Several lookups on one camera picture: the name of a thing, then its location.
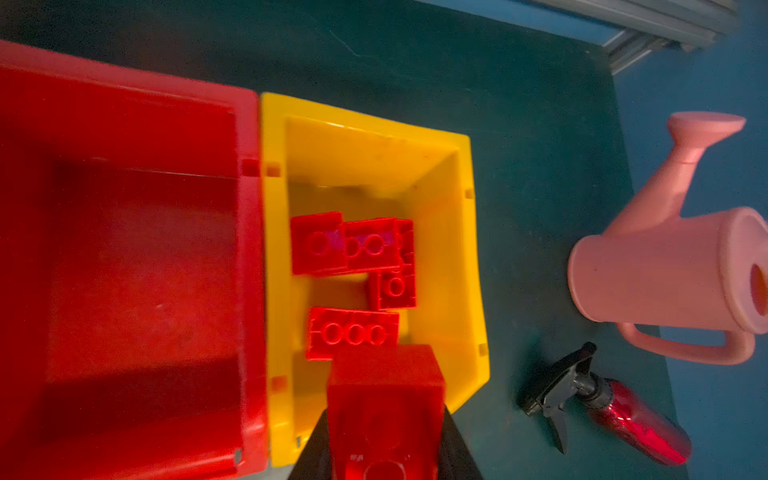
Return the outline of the long red lego brick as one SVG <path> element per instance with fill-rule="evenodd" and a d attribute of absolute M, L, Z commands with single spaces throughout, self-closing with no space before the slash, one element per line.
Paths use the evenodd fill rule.
<path fill-rule="evenodd" d="M 446 382 L 428 345 L 335 355 L 327 383 L 334 479 L 435 479 Z"/>

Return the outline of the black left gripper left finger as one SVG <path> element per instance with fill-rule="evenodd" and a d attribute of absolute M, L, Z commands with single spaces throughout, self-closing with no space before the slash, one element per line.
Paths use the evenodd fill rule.
<path fill-rule="evenodd" d="M 288 476 L 289 480 L 331 480 L 332 457 L 330 451 L 328 415 L 320 415 L 308 442 Z"/>

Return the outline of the small red lego brick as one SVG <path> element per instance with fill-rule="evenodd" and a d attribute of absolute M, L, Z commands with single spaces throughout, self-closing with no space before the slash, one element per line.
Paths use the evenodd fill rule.
<path fill-rule="evenodd" d="M 308 313 L 305 358 L 330 361 L 353 348 L 395 346 L 400 315 L 396 312 L 312 307 Z"/>

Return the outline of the red lego brick two-by-four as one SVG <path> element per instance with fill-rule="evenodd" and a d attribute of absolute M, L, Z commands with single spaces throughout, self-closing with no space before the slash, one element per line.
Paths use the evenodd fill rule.
<path fill-rule="evenodd" d="M 346 221 L 339 211 L 290 220 L 292 273 L 312 277 L 366 274 L 372 310 L 417 306 L 414 223 L 380 217 Z"/>

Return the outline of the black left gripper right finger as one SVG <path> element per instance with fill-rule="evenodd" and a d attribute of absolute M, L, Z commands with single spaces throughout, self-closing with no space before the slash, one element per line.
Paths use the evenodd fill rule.
<path fill-rule="evenodd" d="M 437 463 L 438 480 L 483 480 L 483 476 L 456 426 L 444 409 Z"/>

